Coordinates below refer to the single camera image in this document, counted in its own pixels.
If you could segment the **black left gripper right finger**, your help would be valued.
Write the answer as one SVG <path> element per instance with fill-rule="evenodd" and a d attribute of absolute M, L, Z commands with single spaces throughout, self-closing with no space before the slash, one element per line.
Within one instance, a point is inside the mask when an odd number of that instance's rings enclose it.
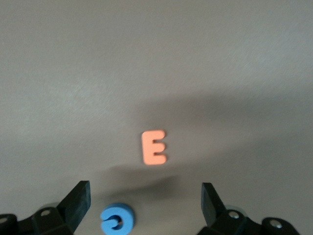
<path fill-rule="evenodd" d="M 225 207 L 211 183 L 202 183 L 201 210 L 206 226 L 198 235 L 262 235 L 260 224 L 238 210 Z"/>

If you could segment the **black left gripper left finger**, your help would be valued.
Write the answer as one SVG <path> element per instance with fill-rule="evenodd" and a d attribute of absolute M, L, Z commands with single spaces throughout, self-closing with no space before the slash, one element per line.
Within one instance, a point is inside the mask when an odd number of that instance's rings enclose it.
<path fill-rule="evenodd" d="M 56 207 L 19 221 L 18 235 L 74 235 L 90 206 L 90 182 L 80 181 Z"/>

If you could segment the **blue foam letter G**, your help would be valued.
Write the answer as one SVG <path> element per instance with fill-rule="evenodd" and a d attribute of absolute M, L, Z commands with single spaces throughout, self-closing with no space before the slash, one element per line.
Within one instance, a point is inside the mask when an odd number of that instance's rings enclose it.
<path fill-rule="evenodd" d="M 105 235 L 128 235 L 135 223 L 134 211 L 124 203 L 113 203 L 106 206 L 100 218 L 101 229 Z"/>

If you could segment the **orange foam letter E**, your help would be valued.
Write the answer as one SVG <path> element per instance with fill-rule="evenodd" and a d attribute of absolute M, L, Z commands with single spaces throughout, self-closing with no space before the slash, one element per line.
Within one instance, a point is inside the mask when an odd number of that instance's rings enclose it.
<path fill-rule="evenodd" d="M 162 165 L 167 162 L 167 156 L 162 152 L 165 150 L 164 130 L 148 130 L 142 133 L 142 154 L 145 165 Z"/>

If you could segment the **brown table cover sheet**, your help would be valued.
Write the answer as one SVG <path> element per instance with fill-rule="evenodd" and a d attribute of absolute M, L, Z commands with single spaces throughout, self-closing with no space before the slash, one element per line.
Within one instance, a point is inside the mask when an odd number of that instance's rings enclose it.
<path fill-rule="evenodd" d="M 141 135 L 164 130 L 167 162 Z M 313 0 L 0 0 L 0 213 L 114 202 L 196 235 L 201 184 L 313 235 Z"/>

